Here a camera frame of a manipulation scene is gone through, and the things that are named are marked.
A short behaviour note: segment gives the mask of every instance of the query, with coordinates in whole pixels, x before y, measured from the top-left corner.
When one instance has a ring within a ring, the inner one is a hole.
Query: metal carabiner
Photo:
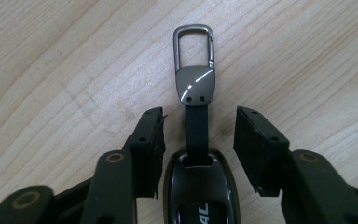
[[[206,33],[208,36],[208,66],[181,67],[179,38],[188,33]],[[207,25],[192,24],[178,27],[173,33],[173,56],[175,63],[176,89],[180,101],[188,106],[209,104],[214,94],[214,49],[213,31]]]

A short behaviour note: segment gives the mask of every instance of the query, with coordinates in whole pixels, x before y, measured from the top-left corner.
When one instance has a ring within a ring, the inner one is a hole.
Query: wood grain
[[[172,33],[190,23],[214,31],[210,146],[229,161],[242,223],[284,220],[279,199],[253,193],[232,150],[237,105],[358,187],[358,1],[22,0],[0,1],[0,202],[92,176],[155,106],[168,115],[165,168],[185,139]],[[204,63],[200,40],[184,38],[185,63]],[[162,223],[162,209],[161,199],[138,200],[139,223]]]

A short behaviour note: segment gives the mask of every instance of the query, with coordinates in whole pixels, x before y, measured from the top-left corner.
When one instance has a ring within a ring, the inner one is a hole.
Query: leather strap
[[[208,105],[186,106],[186,149],[189,165],[208,160]]]

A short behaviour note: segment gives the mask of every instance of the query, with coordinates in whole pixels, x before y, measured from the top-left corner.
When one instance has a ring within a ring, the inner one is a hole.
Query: key fob
[[[208,163],[188,166],[187,152],[172,155],[164,184],[165,223],[241,223],[237,189],[226,159],[209,150]]]

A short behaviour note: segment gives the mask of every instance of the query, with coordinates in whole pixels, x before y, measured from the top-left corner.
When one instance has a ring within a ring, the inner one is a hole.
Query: brass rivet
[[[303,161],[308,161],[308,162],[318,162],[319,161],[319,158],[317,156],[307,153],[307,152],[301,153],[300,159],[302,159]]]
[[[121,153],[112,153],[106,157],[106,160],[108,162],[119,162],[124,160],[124,155]]]
[[[14,209],[22,209],[36,203],[40,198],[40,193],[37,191],[29,191],[23,193],[20,197],[13,201],[11,206]]]

